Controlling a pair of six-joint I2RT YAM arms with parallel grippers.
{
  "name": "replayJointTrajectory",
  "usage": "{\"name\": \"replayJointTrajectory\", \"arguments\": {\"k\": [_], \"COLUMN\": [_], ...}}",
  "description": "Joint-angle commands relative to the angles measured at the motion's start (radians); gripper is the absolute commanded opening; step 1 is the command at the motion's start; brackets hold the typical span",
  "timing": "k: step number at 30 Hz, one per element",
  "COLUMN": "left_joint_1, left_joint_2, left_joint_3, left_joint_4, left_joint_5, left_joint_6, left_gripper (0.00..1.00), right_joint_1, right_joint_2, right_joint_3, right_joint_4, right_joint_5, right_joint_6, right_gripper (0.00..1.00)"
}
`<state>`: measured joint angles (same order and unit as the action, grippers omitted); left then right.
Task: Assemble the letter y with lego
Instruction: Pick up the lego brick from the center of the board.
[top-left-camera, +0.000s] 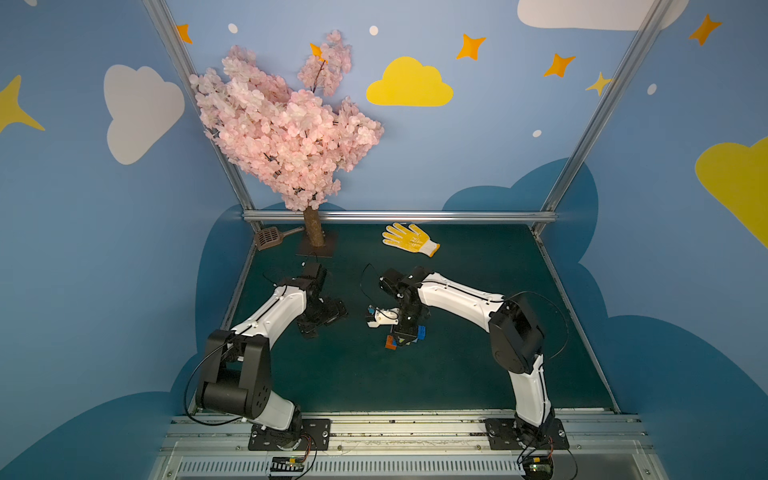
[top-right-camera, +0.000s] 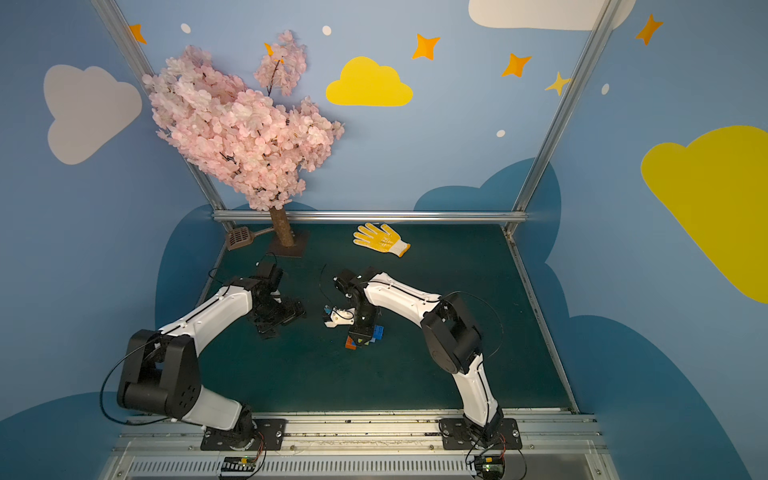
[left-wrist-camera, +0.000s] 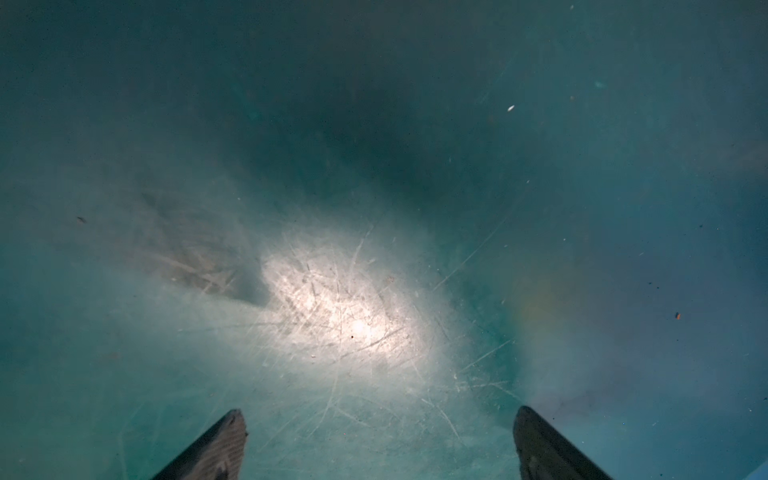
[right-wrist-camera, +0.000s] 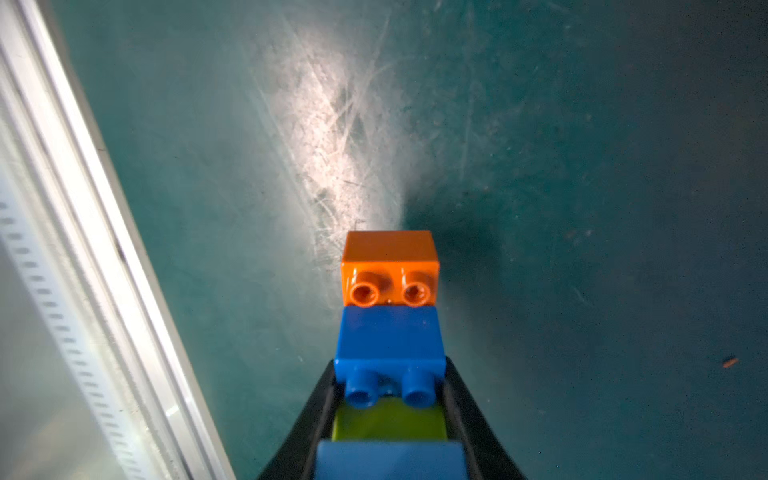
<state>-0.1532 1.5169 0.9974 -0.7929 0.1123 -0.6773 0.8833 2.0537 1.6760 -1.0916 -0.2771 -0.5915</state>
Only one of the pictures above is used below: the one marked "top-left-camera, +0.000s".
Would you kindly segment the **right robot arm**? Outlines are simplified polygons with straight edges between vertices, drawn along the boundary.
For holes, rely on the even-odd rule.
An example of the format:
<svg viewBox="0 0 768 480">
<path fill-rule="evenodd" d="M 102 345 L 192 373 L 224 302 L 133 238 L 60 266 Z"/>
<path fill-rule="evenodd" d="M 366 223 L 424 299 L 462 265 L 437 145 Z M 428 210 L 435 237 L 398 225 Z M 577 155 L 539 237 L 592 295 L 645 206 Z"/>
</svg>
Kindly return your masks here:
<svg viewBox="0 0 768 480">
<path fill-rule="evenodd" d="M 519 442 L 530 448 L 545 441 L 554 420 L 544 375 L 545 335 L 528 302 L 480 291 L 423 267 L 408 275 L 389 269 L 379 278 L 379 287 L 397 305 L 369 306 L 367 324 L 388 326 L 393 347 L 423 338 L 420 321 L 430 308 L 459 316 L 488 333 L 493 359 L 510 376 Z"/>
</svg>

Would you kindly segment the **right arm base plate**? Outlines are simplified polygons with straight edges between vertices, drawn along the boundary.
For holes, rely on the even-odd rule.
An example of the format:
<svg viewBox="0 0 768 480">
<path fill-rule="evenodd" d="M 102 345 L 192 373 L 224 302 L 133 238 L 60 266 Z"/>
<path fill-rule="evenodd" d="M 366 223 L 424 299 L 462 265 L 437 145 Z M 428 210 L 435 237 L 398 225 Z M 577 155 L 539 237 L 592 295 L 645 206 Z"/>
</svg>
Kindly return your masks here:
<svg viewBox="0 0 768 480">
<path fill-rule="evenodd" d="M 554 416 L 550 416 L 540 427 L 530 426 L 516 418 L 486 418 L 483 423 L 492 450 L 513 450 L 523 447 L 570 449 L 563 423 Z"/>
</svg>

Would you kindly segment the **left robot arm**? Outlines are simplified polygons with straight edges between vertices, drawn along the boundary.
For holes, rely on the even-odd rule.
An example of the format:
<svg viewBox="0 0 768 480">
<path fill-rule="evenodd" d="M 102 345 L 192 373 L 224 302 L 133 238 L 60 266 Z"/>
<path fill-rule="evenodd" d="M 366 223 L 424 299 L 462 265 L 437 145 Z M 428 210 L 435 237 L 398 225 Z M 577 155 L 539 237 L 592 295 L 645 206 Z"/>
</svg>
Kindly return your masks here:
<svg viewBox="0 0 768 480">
<path fill-rule="evenodd" d="M 195 373 L 195 404 L 278 432 L 294 430 L 298 407 L 273 390 L 271 350 L 295 322 L 311 337 L 347 315 L 340 299 L 323 297 L 322 282 L 288 279 L 246 321 L 209 335 Z"/>
</svg>

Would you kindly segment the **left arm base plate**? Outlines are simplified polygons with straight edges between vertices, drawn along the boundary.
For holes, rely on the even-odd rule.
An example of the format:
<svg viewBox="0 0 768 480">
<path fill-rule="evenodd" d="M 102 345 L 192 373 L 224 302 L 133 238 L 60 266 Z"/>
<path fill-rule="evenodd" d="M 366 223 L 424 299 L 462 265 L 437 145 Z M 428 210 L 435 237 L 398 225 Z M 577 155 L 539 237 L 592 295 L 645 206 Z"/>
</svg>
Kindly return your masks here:
<svg viewBox="0 0 768 480">
<path fill-rule="evenodd" d="M 326 418 L 301 419 L 287 430 L 276 430 L 253 424 L 247 444 L 249 451 L 327 451 L 331 433 L 331 420 Z"/>
</svg>

